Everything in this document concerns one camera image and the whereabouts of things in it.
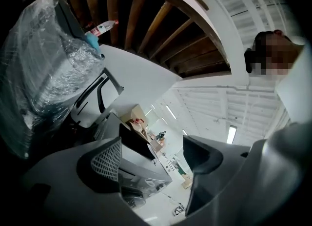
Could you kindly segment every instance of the white floor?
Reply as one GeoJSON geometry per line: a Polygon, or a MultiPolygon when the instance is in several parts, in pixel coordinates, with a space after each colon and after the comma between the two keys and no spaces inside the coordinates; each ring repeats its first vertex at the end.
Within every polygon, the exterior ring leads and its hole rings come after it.
{"type": "Polygon", "coordinates": [[[182,203],[187,206],[191,193],[191,188],[184,189],[181,185],[176,186],[174,182],[164,188],[160,193],[148,198],[146,204],[134,212],[144,221],[152,226],[168,226],[178,220],[173,215],[173,210],[182,203]]]}

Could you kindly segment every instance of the person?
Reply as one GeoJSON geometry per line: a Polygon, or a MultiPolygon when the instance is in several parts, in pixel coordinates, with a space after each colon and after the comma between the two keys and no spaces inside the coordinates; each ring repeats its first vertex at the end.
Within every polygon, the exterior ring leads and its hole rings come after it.
{"type": "Polygon", "coordinates": [[[281,30],[260,32],[245,52],[246,70],[261,75],[287,75],[303,50],[281,30]]]}
{"type": "Polygon", "coordinates": [[[161,140],[165,134],[167,133],[167,131],[164,131],[164,132],[160,132],[157,136],[156,136],[156,140],[161,140]]]}
{"type": "Polygon", "coordinates": [[[312,120],[310,43],[304,46],[295,44],[280,30],[260,32],[244,56],[248,73],[255,70],[256,74],[280,75],[276,92],[291,122],[312,120]]]}

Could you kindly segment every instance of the blue glove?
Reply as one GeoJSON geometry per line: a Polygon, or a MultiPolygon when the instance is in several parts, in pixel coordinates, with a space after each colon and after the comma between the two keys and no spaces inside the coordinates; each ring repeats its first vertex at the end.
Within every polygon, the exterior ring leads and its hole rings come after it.
{"type": "Polygon", "coordinates": [[[95,36],[93,33],[86,33],[86,41],[88,42],[89,45],[91,45],[94,49],[96,49],[99,53],[101,53],[99,49],[99,44],[98,44],[98,37],[95,36]]]}

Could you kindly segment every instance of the bottle label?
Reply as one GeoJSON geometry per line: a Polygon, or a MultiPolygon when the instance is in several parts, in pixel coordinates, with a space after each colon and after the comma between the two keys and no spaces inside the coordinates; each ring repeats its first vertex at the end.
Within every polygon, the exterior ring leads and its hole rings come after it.
{"type": "Polygon", "coordinates": [[[98,25],[97,29],[99,30],[100,34],[103,34],[106,32],[106,28],[103,24],[98,25]]]}
{"type": "Polygon", "coordinates": [[[90,32],[93,33],[97,37],[101,35],[97,27],[93,28],[90,32]]]}

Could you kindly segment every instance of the white wall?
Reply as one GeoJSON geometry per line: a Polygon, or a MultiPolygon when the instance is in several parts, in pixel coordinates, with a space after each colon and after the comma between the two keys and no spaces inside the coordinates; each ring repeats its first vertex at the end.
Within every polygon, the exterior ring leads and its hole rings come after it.
{"type": "Polygon", "coordinates": [[[171,129],[162,119],[159,119],[152,127],[150,127],[155,135],[159,132],[167,131],[165,134],[165,146],[161,149],[167,156],[175,154],[183,146],[182,132],[178,133],[174,129],[171,129]]]}
{"type": "Polygon", "coordinates": [[[305,46],[288,75],[276,90],[292,122],[307,123],[312,120],[312,50],[305,46]]]}
{"type": "Polygon", "coordinates": [[[145,114],[145,116],[148,120],[148,128],[151,128],[160,119],[152,108],[147,111],[147,114],[145,114]]]}
{"type": "Polygon", "coordinates": [[[137,103],[143,110],[157,100],[181,78],[135,54],[118,48],[101,45],[106,68],[112,73],[124,91],[113,103],[119,116],[132,109],[137,103]]]}

